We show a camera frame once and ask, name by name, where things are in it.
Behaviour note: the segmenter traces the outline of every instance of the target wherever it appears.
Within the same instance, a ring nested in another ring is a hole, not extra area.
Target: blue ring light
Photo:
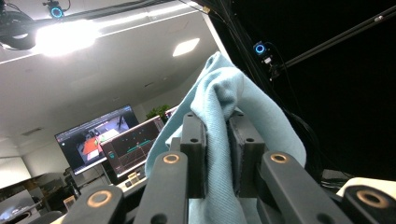
[[[50,15],[51,15],[52,17],[54,17],[54,18],[59,19],[59,18],[61,18],[61,17],[64,15],[64,12],[63,12],[60,8],[58,8],[58,7],[53,7],[53,8],[50,10]]]
[[[260,55],[266,51],[266,48],[264,45],[258,45],[258,46],[256,46],[255,50],[256,50],[256,53],[258,53]]]

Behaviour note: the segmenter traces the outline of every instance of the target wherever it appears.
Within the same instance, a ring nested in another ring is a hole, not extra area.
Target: flat screen display
[[[101,143],[130,130],[139,122],[129,105],[92,119],[62,133],[55,134],[67,162],[75,175],[106,160]]]
[[[102,143],[102,149],[117,178],[143,166],[149,151],[163,129],[159,116]]]

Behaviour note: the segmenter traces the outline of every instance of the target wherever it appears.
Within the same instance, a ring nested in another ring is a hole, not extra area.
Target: white ceiling
[[[22,1],[14,4],[29,14]],[[35,19],[40,13],[48,17],[46,10],[32,11]],[[218,48],[203,15],[191,8],[107,27],[102,34],[92,47],[57,58],[0,49],[0,158],[23,156],[52,144],[53,135],[83,121],[173,90]],[[196,37],[201,40],[193,52],[172,57],[178,43]],[[21,135],[38,127],[43,130]]]

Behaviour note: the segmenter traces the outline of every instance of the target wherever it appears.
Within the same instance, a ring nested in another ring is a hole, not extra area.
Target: blue cloth
[[[287,152],[301,165],[305,164],[303,143],[282,110],[227,58],[215,53],[166,123],[146,163],[149,176],[155,158],[168,150],[165,141],[181,136],[186,113],[192,111],[203,121],[208,146],[208,193],[205,199],[190,200],[190,223],[247,223],[241,203],[233,194],[226,132],[226,120],[235,109],[242,110],[252,120],[269,150]]]

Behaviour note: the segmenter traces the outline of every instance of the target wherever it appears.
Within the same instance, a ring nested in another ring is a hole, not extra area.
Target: ceiling vent
[[[23,135],[23,136],[29,136],[29,135],[31,135],[32,133],[36,133],[36,132],[39,132],[39,131],[41,131],[41,130],[43,130],[43,128],[35,128],[35,129],[30,130],[30,131],[27,131],[26,133],[22,133],[21,135]]]

